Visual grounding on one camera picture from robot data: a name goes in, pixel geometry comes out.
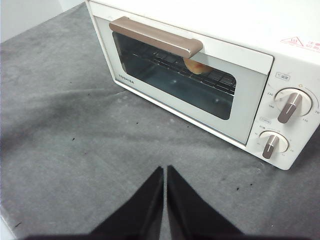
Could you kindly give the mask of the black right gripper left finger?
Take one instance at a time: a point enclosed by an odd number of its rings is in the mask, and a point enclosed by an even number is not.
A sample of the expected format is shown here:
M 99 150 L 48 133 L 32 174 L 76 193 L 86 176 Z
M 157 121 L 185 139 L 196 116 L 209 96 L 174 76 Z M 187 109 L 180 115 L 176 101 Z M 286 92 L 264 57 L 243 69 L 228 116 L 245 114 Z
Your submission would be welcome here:
M 91 234 L 102 240 L 158 240 L 164 209 L 164 169 L 157 167 L 133 196 Z

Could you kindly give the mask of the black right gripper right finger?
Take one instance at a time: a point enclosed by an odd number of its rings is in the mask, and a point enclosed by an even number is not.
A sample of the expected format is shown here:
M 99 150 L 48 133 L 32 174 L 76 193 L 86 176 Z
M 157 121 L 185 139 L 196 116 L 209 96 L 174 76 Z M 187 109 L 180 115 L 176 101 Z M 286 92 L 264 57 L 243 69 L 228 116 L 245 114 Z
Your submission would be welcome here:
M 172 166 L 167 167 L 167 210 L 173 240 L 248 240 L 204 201 Z

